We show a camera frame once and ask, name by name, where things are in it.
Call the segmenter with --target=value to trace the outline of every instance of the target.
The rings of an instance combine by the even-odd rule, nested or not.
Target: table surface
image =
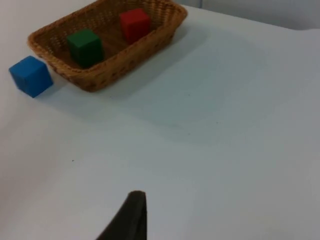
[[[149,240],[318,240],[320,31],[187,7],[106,90],[18,91],[28,34],[89,1],[0,2],[0,239],[94,240],[143,190]]]

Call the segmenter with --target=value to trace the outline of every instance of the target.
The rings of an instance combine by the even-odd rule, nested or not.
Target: toy block
[[[133,44],[150,32],[151,20],[142,8],[121,13],[120,22],[128,44]]]
[[[83,29],[67,37],[72,59],[82,68],[89,68],[104,60],[101,39],[90,29]]]
[[[28,56],[9,68],[18,89],[35,98],[54,83],[47,65],[33,56]]]

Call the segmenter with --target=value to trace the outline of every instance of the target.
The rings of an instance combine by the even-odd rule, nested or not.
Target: wicker basket
[[[119,14],[135,8],[143,8],[150,16],[151,32],[128,45]],[[28,45],[59,75],[85,91],[95,92],[168,45],[186,16],[187,11],[170,0],[98,0],[32,33]],[[72,61],[67,45],[67,36],[82,29],[93,30],[105,52],[104,61],[88,69]]]

